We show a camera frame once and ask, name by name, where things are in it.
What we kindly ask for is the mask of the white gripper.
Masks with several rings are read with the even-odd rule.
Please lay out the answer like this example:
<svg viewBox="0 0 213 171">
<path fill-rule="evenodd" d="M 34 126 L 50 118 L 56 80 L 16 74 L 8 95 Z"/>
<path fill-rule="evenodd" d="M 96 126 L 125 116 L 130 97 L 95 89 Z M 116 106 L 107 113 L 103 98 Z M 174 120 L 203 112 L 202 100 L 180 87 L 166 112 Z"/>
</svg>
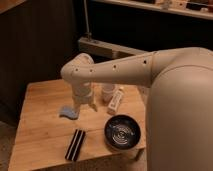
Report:
<svg viewBox="0 0 213 171">
<path fill-rule="evenodd" d="M 73 104 L 72 108 L 76 115 L 80 114 L 80 106 L 82 104 L 89 104 L 89 106 L 95 111 L 98 111 L 98 108 L 94 101 L 94 93 L 92 90 L 92 85 L 90 83 L 76 84 L 72 86 L 73 91 Z"/>
</svg>

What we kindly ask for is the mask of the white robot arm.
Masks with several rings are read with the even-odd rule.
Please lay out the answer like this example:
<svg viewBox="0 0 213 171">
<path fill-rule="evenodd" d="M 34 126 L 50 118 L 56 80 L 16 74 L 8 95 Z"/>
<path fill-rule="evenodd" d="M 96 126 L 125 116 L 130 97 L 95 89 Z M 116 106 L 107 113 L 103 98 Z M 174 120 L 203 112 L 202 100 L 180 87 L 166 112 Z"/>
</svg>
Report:
<svg viewBox="0 0 213 171">
<path fill-rule="evenodd" d="M 141 85 L 148 171 L 213 171 L 213 51 L 187 47 L 102 63 L 81 53 L 61 69 L 74 108 L 93 102 L 91 84 Z"/>
</svg>

